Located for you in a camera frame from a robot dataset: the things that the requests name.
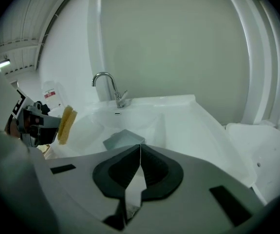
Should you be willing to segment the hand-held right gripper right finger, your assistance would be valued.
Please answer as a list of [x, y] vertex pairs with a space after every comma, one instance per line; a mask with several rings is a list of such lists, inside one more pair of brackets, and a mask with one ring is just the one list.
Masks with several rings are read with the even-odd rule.
[[141, 145], [140, 165], [146, 183], [146, 189], [141, 192], [142, 201], [165, 199], [183, 181], [184, 171], [181, 165], [148, 145]]

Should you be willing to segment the grey rectangular pan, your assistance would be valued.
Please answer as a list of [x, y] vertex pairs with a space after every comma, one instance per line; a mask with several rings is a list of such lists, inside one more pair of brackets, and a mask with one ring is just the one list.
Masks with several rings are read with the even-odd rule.
[[108, 139], [103, 141], [106, 150], [137, 144], [145, 144], [145, 138], [126, 129], [112, 134]]

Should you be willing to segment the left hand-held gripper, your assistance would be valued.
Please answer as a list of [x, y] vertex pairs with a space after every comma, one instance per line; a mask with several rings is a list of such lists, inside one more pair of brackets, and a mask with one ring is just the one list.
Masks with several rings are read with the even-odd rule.
[[[29, 147], [53, 143], [61, 118], [48, 116], [49, 107], [41, 101], [32, 101], [20, 88], [16, 92], [20, 98], [9, 117], [8, 134], [19, 137]], [[31, 123], [31, 120], [40, 122], [39, 115], [45, 115], [41, 129]]]

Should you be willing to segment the white ceramic sink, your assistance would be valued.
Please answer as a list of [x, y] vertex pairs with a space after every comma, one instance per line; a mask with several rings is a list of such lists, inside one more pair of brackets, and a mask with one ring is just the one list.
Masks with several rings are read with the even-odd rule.
[[147, 145], [211, 162], [247, 187], [256, 182], [225, 128], [193, 95], [127, 99], [123, 108], [115, 101], [90, 104], [78, 110], [67, 143], [55, 141], [53, 149], [58, 157], [103, 152], [103, 142], [123, 130], [143, 137]]

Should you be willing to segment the chrome faucet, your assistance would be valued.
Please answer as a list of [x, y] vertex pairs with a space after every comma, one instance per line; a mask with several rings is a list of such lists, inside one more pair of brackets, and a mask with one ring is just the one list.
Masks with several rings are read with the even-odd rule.
[[111, 84], [112, 84], [112, 88], [113, 88], [113, 97], [116, 103], [116, 106], [118, 109], [121, 108], [126, 108], [131, 106], [131, 99], [127, 99], [127, 95], [128, 95], [128, 91], [126, 90], [122, 95], [119, 93], [116, 82], [114, 77], [108, 73], [108, 72], [99, 72], [97, 74], [94, 75], [93, 79], [92, 79], [92, 87], [96, 87], [96, 81], [100, 78], [100, 77], [107, 77]]

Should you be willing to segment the clear water bottle red label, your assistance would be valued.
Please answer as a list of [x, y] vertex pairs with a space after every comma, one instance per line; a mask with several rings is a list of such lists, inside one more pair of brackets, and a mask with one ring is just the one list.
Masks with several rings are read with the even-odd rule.
[[46, 101], [46, 105], [50, 110], [62, 106], [62, 99], [59, 95], [57, 85], [54, 81], [45, 81], [42, 84], [42, 93]]

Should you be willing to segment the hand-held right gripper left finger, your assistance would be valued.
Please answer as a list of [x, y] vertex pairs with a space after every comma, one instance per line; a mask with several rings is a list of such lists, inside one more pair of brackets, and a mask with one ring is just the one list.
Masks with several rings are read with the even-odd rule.
[[103, 221], [117, 230], [123, 230], [128, 223], [125, 191], [139, 166], [140, 145], [137, 144], [99, 163], [93, 170], [93, 181], [102, 194], [119, 200], [115, 213]]

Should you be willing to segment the yellow sponge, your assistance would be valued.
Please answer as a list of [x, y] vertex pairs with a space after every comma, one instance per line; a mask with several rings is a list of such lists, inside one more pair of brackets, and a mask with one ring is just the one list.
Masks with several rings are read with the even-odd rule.
[[68, 105], [63, 112], [61, 122], [59, 125], [57, 139], [60, 145], [65, 145], [67, 143], [71, 127], [76, 119], [77, 111]]

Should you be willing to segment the white freestanding basin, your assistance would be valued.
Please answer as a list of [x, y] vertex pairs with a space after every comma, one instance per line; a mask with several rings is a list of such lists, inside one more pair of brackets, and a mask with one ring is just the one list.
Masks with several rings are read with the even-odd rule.
[[248, 187], [264, 205], [280, 197], [280, 131], [240, 123], [229, 123], [225, 130], [253, 175]]

